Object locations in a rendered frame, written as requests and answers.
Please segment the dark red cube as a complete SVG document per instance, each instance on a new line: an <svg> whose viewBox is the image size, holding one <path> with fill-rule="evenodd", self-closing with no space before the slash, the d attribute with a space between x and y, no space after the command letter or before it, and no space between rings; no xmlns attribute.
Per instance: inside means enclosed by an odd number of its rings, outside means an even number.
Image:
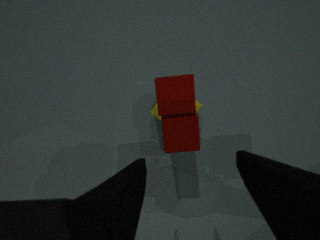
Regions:
<svg viewBox="0 0 320 240"><path fill-rule="evenodd" d="M154 80L159 116L196 112L194 74Z"/></svg>
<svg viewBox="0 0 320 240"><path fill-rule="evenodd" d="M165 153L200 151L199 119L196 113L161 117Z"/></svg>

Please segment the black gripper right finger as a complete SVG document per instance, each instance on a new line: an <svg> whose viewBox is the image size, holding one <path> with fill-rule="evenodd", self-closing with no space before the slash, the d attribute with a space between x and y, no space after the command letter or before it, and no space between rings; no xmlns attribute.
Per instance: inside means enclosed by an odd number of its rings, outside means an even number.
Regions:
<svg viewBox="0 0 320 240"><path fill-rule="evenodd" d="M237 170L277 240L320 240L320 175L246 151Z"/></svg>

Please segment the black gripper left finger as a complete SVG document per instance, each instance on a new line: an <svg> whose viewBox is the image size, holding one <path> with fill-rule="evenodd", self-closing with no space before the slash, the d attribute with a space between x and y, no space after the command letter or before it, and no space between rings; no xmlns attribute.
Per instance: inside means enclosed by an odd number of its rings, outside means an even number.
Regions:
<svg viewBox="0 0 320 240"><path fill-rule="evenodd" d="M146 175L139 158L74 200L0 202L0 240L134 240Z"/></svg>

